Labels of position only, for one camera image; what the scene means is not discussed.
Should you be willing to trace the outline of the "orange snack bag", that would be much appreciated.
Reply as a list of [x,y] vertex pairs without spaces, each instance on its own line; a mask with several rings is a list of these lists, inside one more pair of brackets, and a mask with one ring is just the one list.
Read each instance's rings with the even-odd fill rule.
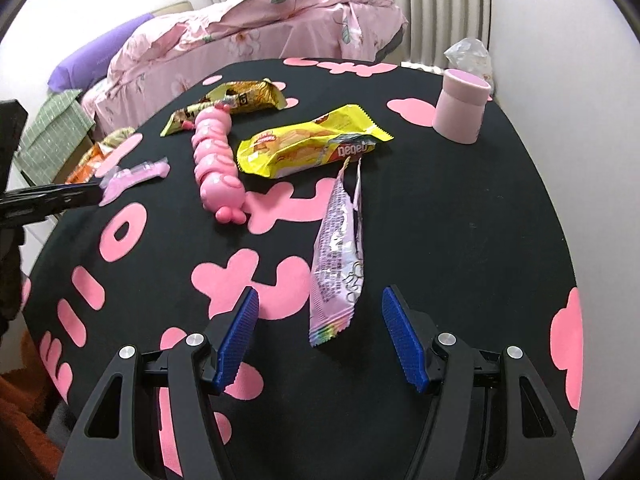
[[112,151],[114,151],[114,148],[103,143],[93,144],[92,148],[82,155],[74,170],[66,178],[65,183],[87,183],[94,176],[99,166],[101,166],[105,162],[105,159],[110,156]]

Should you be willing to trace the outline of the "pink rainbow candy wrapper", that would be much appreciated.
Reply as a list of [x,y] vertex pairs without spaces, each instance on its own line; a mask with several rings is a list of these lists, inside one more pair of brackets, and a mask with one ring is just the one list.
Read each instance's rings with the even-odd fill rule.
[[361,166],[355,188],[346,191],[343,162],[312,255],[308,342],[318,347],[349,328],[364,282],[361,217]]

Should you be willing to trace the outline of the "gold green snack wrapper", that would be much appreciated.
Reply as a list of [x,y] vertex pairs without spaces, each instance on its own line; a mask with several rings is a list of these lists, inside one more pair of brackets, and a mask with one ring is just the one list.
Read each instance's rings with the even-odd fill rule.
[[230,115],[247,114],[258,110],[284,110],[286,99],[278,86],[269,79],[230,81],[209,91],[198,102],[175,110],[160,130],[160,136],[182,130],[194,130],[207,118],[208,108],[228,108]]

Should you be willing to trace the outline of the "yellow biscuit packet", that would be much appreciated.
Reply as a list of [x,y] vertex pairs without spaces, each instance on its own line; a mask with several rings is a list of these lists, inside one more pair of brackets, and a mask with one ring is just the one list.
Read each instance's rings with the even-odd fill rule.
[[346,104],[310,122],[271,128],[240,143],[236,161],[244,174],[280,179],[358,158],[393,136],[357,104]]

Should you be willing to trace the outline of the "pink transparent wrapper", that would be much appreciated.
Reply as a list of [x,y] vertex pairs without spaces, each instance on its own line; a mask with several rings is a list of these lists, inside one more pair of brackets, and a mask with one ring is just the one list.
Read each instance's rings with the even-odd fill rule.
[[103,195],[99,206],[104,207],[113,203],[128,188],[133,188],[140,183],[153,179],[165,179],[169,171],[170,165],[166,158],[157,162],[142,162],[142,164],[127,169],[112,168],[107,171],[100,182]]

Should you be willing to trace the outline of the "bin with yellow bag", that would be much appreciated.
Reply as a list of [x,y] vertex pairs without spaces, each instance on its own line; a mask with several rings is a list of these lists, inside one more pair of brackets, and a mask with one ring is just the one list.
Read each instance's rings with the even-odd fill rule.
[[87,183],[102,165],[108,155],[124,143],[136,132],[135,128],[119,128],[108,134],[104,139],[93,144],[90,150],[81,156],[80,161],[66,178],[66,184]]

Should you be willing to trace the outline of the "green checked cloth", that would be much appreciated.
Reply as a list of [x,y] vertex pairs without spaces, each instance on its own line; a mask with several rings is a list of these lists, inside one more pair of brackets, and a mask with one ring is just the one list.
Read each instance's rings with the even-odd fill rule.
[[46,185],[70,159],[94,127],[78,101],[79,89],[49,93],[22,133],[15,162],[34,185]]

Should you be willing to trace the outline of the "purple pillow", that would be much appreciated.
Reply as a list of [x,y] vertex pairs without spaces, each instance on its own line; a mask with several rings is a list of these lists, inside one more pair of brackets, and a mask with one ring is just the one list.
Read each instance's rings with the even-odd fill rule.
[[64,58],[51,73],[48,80],[49,90],[54,93],[89,90],[106,77],[111,59],[131,34],[152,18],[153,14],[145,13],[122,23]]

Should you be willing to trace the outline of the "pink caterpillar toy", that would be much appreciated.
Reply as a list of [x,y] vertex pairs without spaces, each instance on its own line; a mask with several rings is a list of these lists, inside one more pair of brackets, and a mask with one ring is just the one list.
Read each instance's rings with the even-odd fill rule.
[[198,113],[191,138],[194,178],[203,207],[218,223],[244,224],[246,191],[229,144],[231,127],[228,104],[216,103]]

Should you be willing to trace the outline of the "pink cylinder container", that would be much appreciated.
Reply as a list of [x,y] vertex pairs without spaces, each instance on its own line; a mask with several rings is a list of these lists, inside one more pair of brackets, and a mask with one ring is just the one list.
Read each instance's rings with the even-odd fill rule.
[[474,144],[480,133],[490,90],[490,84],[479,76],[457,68],[445,70],[435,106],[435,131],[449,141]]

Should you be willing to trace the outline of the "bed with pink sheet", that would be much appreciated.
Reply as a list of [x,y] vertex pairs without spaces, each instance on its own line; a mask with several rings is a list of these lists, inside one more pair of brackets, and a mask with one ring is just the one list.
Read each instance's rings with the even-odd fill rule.
[[112,87],[103,79],[86,92],[81,106],[94,120],[93,137],[101,140],[119,128],[137,128],[194,86],[202,84],[224,67],[268,58],[342,58],[380,62],[397,49],[404,29],[393,39],[380,38],[366,29],[381,49],[364,53],[352,39],[354,26],[338,24],[346,9],[310,10],[297,18],[244,30],[221,40],[204,44],[178,58],[157,62],[122,86]]

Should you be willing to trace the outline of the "pink floral duvet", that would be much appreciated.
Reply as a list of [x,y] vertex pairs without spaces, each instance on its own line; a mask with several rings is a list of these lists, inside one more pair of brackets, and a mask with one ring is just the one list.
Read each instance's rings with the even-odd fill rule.
[[200,10],[160,15],[140,25],[111,59],[107,80],[112,87],[122,86],[147,67],[178,58],[204,44],[297,18],[305,11],[332,10],[337,6],[346,9],[346,15],[337,23],[355,27],[352,39],[367,54],[381,49],[367,36],[367,28],[390,40],[407,26],[407,19],[394,0],[224,0]]

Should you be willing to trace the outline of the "white plastic bag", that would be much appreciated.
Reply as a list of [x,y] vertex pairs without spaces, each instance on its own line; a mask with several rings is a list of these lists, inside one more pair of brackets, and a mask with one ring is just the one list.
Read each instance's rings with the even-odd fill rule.
[[495,81],[491,56],[479,39],[473,37],[463,38],[450,46],[444,52],[444,55],[449,62],[450,68],[463,70],[484,79],[490,87],[489,95],[494,95]]

